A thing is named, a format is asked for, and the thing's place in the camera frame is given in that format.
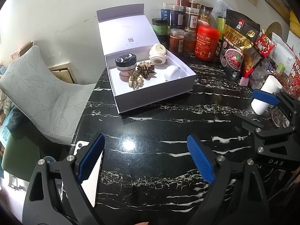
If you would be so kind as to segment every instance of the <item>blue gripper pad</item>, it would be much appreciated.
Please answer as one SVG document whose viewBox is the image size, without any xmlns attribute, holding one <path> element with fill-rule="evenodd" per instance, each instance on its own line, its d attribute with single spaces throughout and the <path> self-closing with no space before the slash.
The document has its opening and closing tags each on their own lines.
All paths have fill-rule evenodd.
<svg viewBox="0 0 300 225">
<path fill-rule="evenodd" d="M 258 99 L 272 106 L 276 106 L 280 103 L 280 101 L 277 99 L 275 95 L 270 94 L 268 92 L 254 90 L 252 96 L 254 99 Z"/>
<path fill-rule="evenodd" d="M 212 162 L 215 154 L 202 143 L 197 142 L 194 136 L 189 135 L 187 138 L 187 149 L 189 150 L 196 167 L 198 168 L 202 178 L 211 185 L 215 179 L 214 168 Z"/>
<path fill-rule="evenodd" d="M 77 175 L 77 181 L 79 184 L 89 178 L 97 160 L 99 159 L 100 154 L 104 150 L 104 146 L 105 138 L 102 134 L 99 134 L 99 136 L 96 138 L 91 148 L 79 164 Z"/>
</svg>

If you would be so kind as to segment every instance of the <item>white label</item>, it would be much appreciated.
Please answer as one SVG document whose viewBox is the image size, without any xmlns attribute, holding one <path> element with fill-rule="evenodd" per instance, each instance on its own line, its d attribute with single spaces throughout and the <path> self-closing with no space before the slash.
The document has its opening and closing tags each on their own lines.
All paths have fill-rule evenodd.
<svg viewBox="0 0 300 225">
<path fill-rule="evenodd" d="M 178 52 L 182 52 L 182 49 L 183 49 L 183 40 L 180 40 L 178 44 Z"/>
<path fill-rule="evenodd" d="M 196 29 L 197 28 L 197 22 L 198 22 L 198 16 L 191 15 L 191 17 L 190 17 L 190 28 Z"/>
<path fill-rule="evenodd" d="M 178 25 L 183 25 L 183 14 L 178 15 Z"/>
</svg>

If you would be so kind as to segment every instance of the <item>green jar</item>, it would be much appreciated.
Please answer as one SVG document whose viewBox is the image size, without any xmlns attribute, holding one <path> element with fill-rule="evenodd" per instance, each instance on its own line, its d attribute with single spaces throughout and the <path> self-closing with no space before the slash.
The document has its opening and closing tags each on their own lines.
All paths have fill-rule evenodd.
<svg viewBox="0 0 300 225">
<path fill-rule="evenodd" d="M 168 34 L 168 20 L 155 18 L 152 19 L 152 28 L 156 35 L 167 35 Z"/>
</svg>

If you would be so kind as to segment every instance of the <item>open gift box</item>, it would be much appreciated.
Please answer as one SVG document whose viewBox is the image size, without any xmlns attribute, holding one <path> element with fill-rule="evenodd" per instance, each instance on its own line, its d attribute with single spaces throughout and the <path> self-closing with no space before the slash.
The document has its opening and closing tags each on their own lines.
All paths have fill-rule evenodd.
<svg viewBox="0 0 300 225">
<path fill-rule="evenodd" d="M 149 61 L 149 51 L 159 43 L 154 30 L 144 15 L 144 4 L 111 7 L 97 11 L 101 43 L 109 81 L 118 113 L 161 101 L 193 89 L 196 74 L 174 54 L 167 51 L 165 64 L 155 67 L 155 74 L 144 79 L 138 89 L 120 79 L 115 59 L 124 54 L 135 54 L 137 64 Z M 167 66 L 180 68 L 178 79 L 167 81 Z"/>
</svg>

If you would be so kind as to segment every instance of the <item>red lid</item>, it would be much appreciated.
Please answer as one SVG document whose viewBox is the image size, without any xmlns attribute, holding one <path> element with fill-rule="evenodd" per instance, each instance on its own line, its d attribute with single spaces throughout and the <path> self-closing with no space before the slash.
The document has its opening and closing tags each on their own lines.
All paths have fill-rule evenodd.
<svg viewBox="0 0 300 225">
<path fill-rule="evenodd" d="M 209 26 L 205 26 L 205 25 L 200 25 L 198 27 L 198 33 L 205 34 L 211 38 L 219 38 L 220 37 L 220 32 L 217 29 L 209 27 Z"/>
</svg>

